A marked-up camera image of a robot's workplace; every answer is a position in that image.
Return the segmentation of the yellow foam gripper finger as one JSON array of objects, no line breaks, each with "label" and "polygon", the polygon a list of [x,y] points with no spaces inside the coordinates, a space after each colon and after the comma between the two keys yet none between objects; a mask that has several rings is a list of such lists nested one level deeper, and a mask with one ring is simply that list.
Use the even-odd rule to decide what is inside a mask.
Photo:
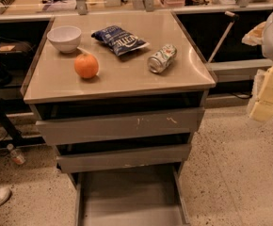
[{"label": "yellow foam gripper finger", "polygon": [[249,117],[255,121],[268,121],[273,117],[273,66],[267,71],[259,69],[254,76]]}]

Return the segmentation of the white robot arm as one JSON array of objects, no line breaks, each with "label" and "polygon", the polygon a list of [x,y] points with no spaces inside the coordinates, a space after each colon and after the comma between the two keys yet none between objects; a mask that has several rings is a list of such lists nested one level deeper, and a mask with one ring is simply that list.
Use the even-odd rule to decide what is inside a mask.
[{"label": "white robot arm", "polygon": [[[273,12],[265,22],[262,33],[263,56],[273,61]],[[249,116],[256,121],[268,121],[273,116],[273,66],[255,75],[252,98],[248,106]]]}]

